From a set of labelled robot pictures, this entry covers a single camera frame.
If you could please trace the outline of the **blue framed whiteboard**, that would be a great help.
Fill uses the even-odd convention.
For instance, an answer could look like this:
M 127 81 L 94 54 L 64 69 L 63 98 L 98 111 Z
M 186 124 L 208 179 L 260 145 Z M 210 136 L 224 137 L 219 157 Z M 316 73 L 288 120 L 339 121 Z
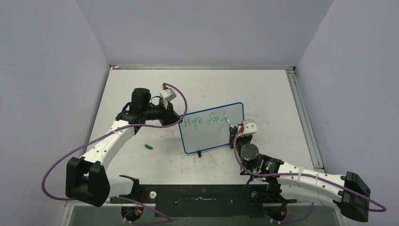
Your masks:
M 186 154 L 206 151 L 229 143 L 229 119 L 233 125 L 244 120 L 244 104 L 236 102 L 187 113 L 179 123 Z

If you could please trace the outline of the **green marker cap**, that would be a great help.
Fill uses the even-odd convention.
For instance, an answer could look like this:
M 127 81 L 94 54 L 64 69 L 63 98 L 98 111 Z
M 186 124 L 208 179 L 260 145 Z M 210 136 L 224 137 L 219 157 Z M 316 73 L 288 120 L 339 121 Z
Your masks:
M 145 148 L 147 148 L 147 149 L 149 149 L 149 150 L 152 150 L 152 149 L 153 149 L 153 147 L 150 146 L 150 145 L 148 145 L 148 144 L 145 144 L 144 146 L 145 146 Z

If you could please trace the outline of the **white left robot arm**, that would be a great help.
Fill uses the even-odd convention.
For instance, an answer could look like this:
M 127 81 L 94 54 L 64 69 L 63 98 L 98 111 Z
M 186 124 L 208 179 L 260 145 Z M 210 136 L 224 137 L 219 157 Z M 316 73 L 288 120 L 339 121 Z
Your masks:
M 93 148 L 80 158 L 72 157 L 66 165 L 66 197 L 96 207 L 102 206 L 108 198 L 122 197 L 129 203 L 140 198 L 139 180 L 120 175 L 107 176 L 107 168 L 113 158 L 138 133 L 140 128 L 148 127 L 147 121 L 159 121 L 159 128 L 174 126 L 182 121 L 171 101 L 178 90 L 163 84 L 158 95 L 158 103 L 146 88 L 135 88 L 130 102 L 117 114 L 109 131 L 94 140 Z

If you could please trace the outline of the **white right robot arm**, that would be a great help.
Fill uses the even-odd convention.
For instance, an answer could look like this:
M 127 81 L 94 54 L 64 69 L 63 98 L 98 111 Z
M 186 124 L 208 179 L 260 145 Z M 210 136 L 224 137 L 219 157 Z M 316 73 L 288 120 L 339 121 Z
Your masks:
M 260 154 L 251 142 L 255 133 L 254 123 L 229 127 L 229 147 L 241 174 L 267 184 L 265 191 L 251 191 L 257 206 L 268 202 L 285 206 L 289 202 L 305 201 L 336 209 L 351 220 L 368 222 L 371 190 L 358 174 L 316 172 Z

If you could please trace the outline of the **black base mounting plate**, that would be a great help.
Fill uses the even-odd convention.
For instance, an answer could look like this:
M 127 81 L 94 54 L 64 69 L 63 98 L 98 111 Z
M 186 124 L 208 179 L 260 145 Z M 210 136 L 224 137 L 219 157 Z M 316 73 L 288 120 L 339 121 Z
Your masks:
M 140 185 L 139 191 L 121 198 L 112 197 L 112 204 L 127 204 L 133 199 L 154 204 L 169 217 L 233 217 L 261 218 L 262 204 L 277 208 L 295 199 L 284 199 L 269 191 L 266 185 Z

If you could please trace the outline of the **aluminium frame rail right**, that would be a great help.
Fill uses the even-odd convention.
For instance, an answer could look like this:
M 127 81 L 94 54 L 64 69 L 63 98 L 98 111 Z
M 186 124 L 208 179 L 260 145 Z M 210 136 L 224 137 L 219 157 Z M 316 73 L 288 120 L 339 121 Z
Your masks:
M 293 94 L 294 102 L 297 108 L 301 126 L 303 129 L 305 141 L 310 153 L 310 158 L 315 170 L 324 170 L 324 164 L 319 152 L 319 147 L 314 135 L 314 131 L 311 125 L 310 118 L 307 113 L 307 109 L 303 102 L 302 94 L 298 84 L 298 80 L 295 73 L 295 68 L 289 68 L 286 70 L 288 82 Z

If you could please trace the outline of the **aluminium table edge rail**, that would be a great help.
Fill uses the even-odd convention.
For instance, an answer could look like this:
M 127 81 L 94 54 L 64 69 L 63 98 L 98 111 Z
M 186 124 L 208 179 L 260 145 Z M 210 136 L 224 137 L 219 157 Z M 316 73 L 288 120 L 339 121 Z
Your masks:
M 113 70 L 289 70 L 294 66 L 165 66 L 165 65 L 110 65 Z

